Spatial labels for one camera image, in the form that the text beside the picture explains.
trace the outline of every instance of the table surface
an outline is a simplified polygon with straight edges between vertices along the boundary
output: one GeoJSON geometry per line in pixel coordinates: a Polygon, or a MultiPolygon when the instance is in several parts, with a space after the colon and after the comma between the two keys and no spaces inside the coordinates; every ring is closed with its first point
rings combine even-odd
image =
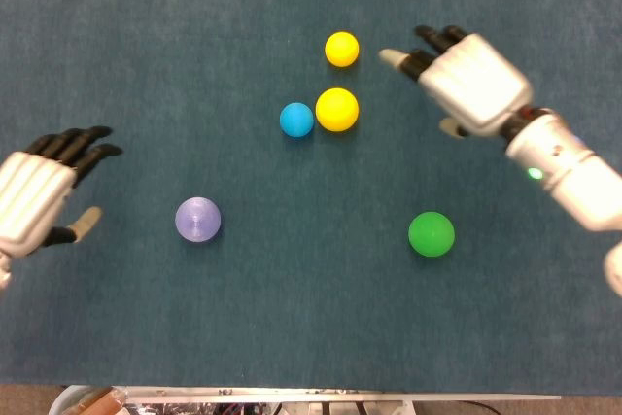
{"type": "Polygon", "coordinates": [[[0,0],[3,156],[108,124],[61,221],[81,244],[17,261],[0,301],[0,381],[622,394],[622,299],[583,231],[502,155],[441,134],[439,109],[377,59],[415,24],[458,23],[529,77],[536,104],[622,168],[622,0],[0,0]],[[351,30],[357,65],[331,68],[351,30]],[[328,87],[357,127],[293,141],[278,117],[328,87]],[[176,232],[220,206],[219,237],[176,232]],[[442,259],[407,242],[445,213],[442,259]]]}

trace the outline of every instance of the lavender ball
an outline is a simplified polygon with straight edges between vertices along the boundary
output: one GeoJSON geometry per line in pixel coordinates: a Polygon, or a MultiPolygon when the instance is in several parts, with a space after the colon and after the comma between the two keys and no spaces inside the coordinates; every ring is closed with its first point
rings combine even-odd
{"type": "Polygon", "coordinates": [[[207,198],[190,198],[177,209],[175,226],[179,234],[190,242],[205,242],[221,228],[221,212],[207,198]]]}

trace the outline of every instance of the wire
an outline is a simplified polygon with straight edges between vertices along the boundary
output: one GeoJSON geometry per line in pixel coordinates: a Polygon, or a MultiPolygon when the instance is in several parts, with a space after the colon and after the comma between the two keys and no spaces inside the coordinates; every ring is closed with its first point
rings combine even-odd
{"type": "Polygon", "coordinates": [[[474,402],[472,400],[458,400],[458,402],[467,403],[469,405],[475,405],[476,407],[485,408],[486,410],[490,410],[491,412],[495,413],[496,415],[501,415],[501,412],[499,412],[496,408],[493,408],[490,405],[486,405],[485,403],[474,402]]]}

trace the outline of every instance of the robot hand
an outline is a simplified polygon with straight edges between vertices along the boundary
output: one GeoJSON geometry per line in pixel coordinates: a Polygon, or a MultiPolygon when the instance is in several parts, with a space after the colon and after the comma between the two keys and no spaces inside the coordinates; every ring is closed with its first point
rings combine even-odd
{"type": "Polygon", "coordinates": [[[0,166],[0,290],[11,278],[11,259],[80,241],[97,223],[101,210],[91,207],[72,225],[52,226],[72,189],[101,159],[122,153],[110,144],[88,148],[110,133],[107,126],[94,126],[45,135],[0,166]]]}
{"type": "MultiPolygon", "coordinates": [[[[506,155],[581,225],[622,230],[622,177],[576,138],[560,116],[532,107],[534,92],[520,71],[484,38],[458,26],[441,33],[417,26],[415,34],[439,56],[384,49],[380,57],[418,82],[449,114],[441,121],[443,131],[503,137],[506,155]]],[[[607,255],[605,276],[622,295],[622,242],[607,255]]]]}

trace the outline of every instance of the robotic hand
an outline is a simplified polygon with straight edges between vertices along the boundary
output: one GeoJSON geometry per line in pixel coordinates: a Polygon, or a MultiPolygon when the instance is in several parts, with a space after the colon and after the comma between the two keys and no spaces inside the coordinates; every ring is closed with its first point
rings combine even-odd
{"type": "Polygon", "coordinates": [[[101,210],[90,207],[75,223],[52,227],[72,189],[101,159],[122,153],[110,144],[88,148],[111,133],[107,126],[94,126],[45,135],[0,166],[0,290],[11,279],[13,258],[42,246],[78,242],[97,224],[101,210]]]}
{"type": "MultiPolygon", "coordinates": [[[[457,137],[501,136],[505,154],[589,230],[622,230],[622,178],[560,116],[532,107],[525,76],[478,34],[458,26],[417,26],[437,52],[384,49],[380,57],[418,82],[449,118],[440,128],[457,137]]],[[[622,295],[622,242],[605,258],[605,277],[622,295]]]]}

